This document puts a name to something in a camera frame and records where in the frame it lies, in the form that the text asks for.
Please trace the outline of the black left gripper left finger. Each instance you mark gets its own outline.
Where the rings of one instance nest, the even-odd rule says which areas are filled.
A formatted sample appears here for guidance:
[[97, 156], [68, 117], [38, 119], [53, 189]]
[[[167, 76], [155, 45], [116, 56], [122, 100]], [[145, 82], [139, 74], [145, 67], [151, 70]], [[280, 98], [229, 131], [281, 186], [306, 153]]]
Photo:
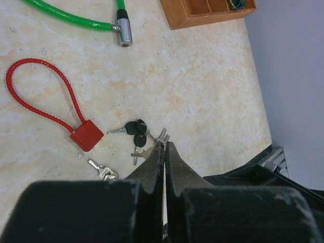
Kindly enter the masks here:
[[142, 152], [134, 153], [132, 156], [144, 158], [145, 161], [130, 173], [126, 179], [139, 180], [144, 191], [148, 194], [152, 194], [159, 176], [159, 166], [163, 164], [163, 143], [159, 141], [154, 146]]

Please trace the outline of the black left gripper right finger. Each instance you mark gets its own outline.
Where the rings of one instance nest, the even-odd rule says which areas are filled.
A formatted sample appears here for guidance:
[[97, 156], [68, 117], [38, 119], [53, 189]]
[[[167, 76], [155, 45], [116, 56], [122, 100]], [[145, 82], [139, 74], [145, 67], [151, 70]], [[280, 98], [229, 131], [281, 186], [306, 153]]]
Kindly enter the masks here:
[[174, 195], [179, 197], [187, 188], [212, 188], [209, 183], [194, 171], [180, 156], [173, 142], [168, 142], [166, 147], [167, 175], [170, 178]]

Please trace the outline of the black-headed key bunch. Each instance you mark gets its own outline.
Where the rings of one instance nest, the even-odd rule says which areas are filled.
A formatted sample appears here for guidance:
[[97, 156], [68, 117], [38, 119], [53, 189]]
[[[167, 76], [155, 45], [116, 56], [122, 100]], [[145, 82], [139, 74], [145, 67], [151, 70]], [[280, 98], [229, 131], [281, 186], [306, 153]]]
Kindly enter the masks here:
[[133, 158], [134, 166], [137, 165], [138, 158], [148, 159], [152, 150], [153, 150], [153, 146], [151, 146], [151, 147], [147, 148], [146, 150], [142, 150], [140, 152], [140, 148], [142, 149], [146, 145], [147, 138], [151, 139], [154, 143], [159, 141], [159, 142], [162, 142], [163, 144], [166, 144], [170, 139], [170, 135], [167, 134], [166, 128], [163, 128], [160, 135], [157, 138], [155, 138], [151, 134], [149, 126], [142, 119], [138, 119], [135, 121], [129, 121], [122, 128], [110, 130], [107, 132], [107, 134], [110, 134], [110, 135], [112, 135], [112, 134], [128, 134], [128, 135], [134, 137], [135, 149], [134, 149], [134, 152], [131, 153], [131, 157]]

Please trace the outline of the red cable padlock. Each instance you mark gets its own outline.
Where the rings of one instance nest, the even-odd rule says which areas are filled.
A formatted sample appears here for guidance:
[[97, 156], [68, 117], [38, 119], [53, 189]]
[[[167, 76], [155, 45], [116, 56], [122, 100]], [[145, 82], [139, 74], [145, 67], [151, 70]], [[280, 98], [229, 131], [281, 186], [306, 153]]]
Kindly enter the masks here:
[[[33, 107], [32, 105], [28, 104], [26, 101], [24, 101], [18, 95], [18, 93], [15, 91], [14, 85], [13, 85], [13, 74], [18, 67], [20, 67], [24, 64], [28, 64], [28, 63], [36, 63], [36, 64], [41, 64], [43, 66], [46, 66], [47, 68], [54, 71], [62, 79], [62, 81], [64, 82], [64, 84], [69, 92], [69, 95], [71, 97], [71, 101], [72, 101], [72, 104], [76, 111], [76, 114], [77, 114], [79, 120], [81, 121], [81, 125], [78, 128], [74, 129], [72, 126], [70, 126], [63, 120]], [[84, 152], [89, 152], [90, 150], [92, 150], [98, 144], [98, 142], [103, 138], [104, 133], [91, 120], [86, 120], [85, 117], [83, 116], [82, 111], [78, 105], [76, 96], [74, 94], [73, 88], [72, 88], [69, 80], [63, 74], [63, 72], [61, 70], [59, 70], [55, 65], [53, 65], [45, 60], [41, 60], [41, 59], [37, 59], [37, 58], [21, 59], [21, 60], [14, 62], [8, 68], [5, 80], [6, 80], [7, 89], [9, 91], [10, 95], [17, 103], [19, 103], [24, 108], [32, 111], [33, 113], [36, 113], [44, 118], [52, 120], [55, 123], [63, 126], [65, 129], [67, 129], [70, 132], [70, 136], [69, 136], [70, 139], [79, 148], [81, 148]]]

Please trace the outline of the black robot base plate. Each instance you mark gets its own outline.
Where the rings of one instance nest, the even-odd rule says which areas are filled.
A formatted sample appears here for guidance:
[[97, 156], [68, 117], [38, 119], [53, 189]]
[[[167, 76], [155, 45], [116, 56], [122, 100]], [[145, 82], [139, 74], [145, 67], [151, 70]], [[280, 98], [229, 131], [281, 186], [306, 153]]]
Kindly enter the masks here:
[[298, 190], [304, 197], [323, 201], [323, 191], [304, 187], [281, 173], [286, 168], [285, 162], [282, 148], [268, 147], [245, 165], [204, 179], [215, 186], [287, 186]]

